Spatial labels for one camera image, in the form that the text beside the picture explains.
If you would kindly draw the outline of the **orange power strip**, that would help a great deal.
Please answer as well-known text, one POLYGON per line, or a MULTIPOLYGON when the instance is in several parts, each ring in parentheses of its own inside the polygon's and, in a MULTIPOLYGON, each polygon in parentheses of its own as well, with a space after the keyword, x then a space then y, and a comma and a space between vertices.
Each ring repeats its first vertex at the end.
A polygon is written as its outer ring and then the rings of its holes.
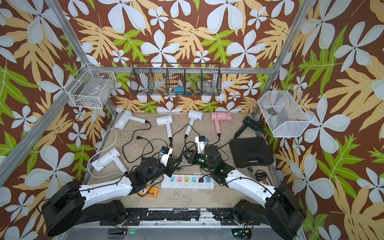
POLYGON ((159 194, 159 188, 152 187, 152 186, 146 186, 143 190, 138 192, 138 195, 141 197, 150 197, 150 198, 157 198, 159 194))

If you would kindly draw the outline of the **white mesh basket right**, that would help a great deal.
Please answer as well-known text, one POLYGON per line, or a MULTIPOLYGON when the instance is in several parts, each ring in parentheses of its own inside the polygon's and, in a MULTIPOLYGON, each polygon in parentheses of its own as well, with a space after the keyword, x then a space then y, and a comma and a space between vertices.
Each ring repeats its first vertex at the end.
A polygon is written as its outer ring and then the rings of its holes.
POLYGON ((267 91, 258 100, 265 122, 275 138, 298 138, 315 118, 292 89, 267 91))

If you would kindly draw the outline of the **white multicolour power strip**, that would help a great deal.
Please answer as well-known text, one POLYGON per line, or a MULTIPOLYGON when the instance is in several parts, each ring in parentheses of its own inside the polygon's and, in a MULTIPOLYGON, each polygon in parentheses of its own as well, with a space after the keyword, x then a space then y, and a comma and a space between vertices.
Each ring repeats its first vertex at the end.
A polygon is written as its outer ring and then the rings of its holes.
POLYGON ((162 189, 213 190, 215 183, 211 177, 204 175, 165 175, 162 189))

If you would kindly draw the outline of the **large white hair dryer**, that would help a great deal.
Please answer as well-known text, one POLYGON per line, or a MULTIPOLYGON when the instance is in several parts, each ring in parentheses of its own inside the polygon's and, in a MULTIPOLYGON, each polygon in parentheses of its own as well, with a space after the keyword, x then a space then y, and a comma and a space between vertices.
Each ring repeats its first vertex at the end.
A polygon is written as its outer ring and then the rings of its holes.
POLYGON ((97 172, 102 171, 106 166, 108 166, 111 163, 114 163, 120 172, 124 174, 128 171, 126 166, 123 164, 123 162, 120 160, 121 154, 115 149, 109 150, 107 153, 99 157, 97 160, 91 163, 91 165, 94 167, 94 169, 97 172))

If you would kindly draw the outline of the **white hair dryer far left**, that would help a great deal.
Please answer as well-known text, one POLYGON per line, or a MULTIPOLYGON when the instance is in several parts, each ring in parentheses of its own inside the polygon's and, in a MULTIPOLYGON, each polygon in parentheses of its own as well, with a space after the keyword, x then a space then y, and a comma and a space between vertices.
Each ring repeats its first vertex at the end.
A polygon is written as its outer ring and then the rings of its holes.
POLYGON ((133 116, 132 112, 130 112, 128 110, 125 110, 124 112, 122 112, 122 114, 119 117, 117 123, 114 125, 114 128, 116 128, 116 129, 124 129, 124 127, 127 125, 127 123, 129 121, 135 121, 135 122, 143 123, 143 124, 149 123, 148 120, 145 120, 143 118, 139 118, 139 117, 133 116))

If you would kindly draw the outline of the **pink hair dryer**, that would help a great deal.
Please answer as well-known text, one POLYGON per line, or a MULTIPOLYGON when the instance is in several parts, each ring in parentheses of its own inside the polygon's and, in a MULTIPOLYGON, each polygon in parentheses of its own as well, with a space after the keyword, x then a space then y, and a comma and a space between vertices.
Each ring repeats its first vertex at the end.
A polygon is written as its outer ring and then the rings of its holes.
POLYGON ((221 128, 220 128, 220 121, 228 121, 232 119, 232 116, 230 113, 225 112, 214 112, 211 114, 211 119, 215 124, 215 129, 218 137, 221 137, 221 128))

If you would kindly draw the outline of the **black mounting rail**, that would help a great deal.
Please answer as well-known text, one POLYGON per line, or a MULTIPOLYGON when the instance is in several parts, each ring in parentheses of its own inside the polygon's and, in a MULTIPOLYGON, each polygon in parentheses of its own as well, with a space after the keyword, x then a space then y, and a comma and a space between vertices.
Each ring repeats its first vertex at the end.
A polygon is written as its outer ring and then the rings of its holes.
POLYGON ((246 219, 234 208, 174 208, 148 209, 126 208, 122 216, 113 222, 101 221, 102 226, 143 226, 146 222, 175 223, 175 224, 203 224, 212 222, 220 226, 239 226, 246 223, 246 219))

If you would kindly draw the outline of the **ratchet wrench tool set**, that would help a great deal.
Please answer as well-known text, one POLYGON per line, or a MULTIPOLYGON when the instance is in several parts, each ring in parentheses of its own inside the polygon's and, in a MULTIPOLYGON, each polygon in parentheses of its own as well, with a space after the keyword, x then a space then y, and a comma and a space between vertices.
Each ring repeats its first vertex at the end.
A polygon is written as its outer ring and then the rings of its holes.
POLYGON ((265 185, 271 186, 271 181, 265 171, 254 170, 253 167, 247 167, 247 170, 254 180, 261 182, 265 185))

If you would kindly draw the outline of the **black plastic tool case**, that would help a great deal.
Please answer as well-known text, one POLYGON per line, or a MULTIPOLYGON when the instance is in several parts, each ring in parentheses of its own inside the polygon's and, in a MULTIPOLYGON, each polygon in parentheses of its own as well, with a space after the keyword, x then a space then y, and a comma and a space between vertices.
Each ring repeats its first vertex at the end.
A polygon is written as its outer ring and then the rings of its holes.
POLYGON ((262 137, 233 139, 230 141, 230 149, 236 168, 269 166, 274 163, 262 137))

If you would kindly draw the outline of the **black hair dryer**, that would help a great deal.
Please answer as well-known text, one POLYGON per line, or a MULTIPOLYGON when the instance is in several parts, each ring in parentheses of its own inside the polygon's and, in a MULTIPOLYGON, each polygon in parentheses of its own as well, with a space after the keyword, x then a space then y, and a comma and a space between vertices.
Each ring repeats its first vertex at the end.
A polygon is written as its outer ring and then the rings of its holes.
POLYGON ((235 133, 234 138, 238 138, 246 128, 250 128, 251 130, 256 132, 263 132, 264 130, 259 122, 247 116, 243 119, 243 125, 235 133))

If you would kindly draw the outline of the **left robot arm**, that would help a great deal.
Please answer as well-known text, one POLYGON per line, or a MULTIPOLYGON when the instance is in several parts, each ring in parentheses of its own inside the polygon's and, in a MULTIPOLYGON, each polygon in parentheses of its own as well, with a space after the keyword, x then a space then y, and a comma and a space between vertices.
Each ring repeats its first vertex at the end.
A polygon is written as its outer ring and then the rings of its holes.
POLYGON ((127 211, 116 198, 136 194, 163 175, 171 176, 179 164, 179 159, 158 161, 149 157, 144 158, 135 170, 125 172, 117 180, 92 186, 76 182, 65 184, 42 206, 48 236, 60 235, 83 223, 122 223, 127 211))

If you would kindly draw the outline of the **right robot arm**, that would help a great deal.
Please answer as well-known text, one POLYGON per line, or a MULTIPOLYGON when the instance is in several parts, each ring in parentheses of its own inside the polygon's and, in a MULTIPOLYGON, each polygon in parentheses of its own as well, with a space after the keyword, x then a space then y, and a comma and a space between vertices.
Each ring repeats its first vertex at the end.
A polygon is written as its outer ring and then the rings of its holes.
POLYGON ((222 160, 217 146, 207 146, 203 153, 183 151, 180 157, 186 158, 191 165, 206 169, 219 185, 235 189, 256 201, 256 204, 251 204, 241 200, 235 205, 234 218, 238 223, 269 225, 284 240, 292 240, 297 236, 307 216, 286 186, 269 186, 246 177, 222 160))

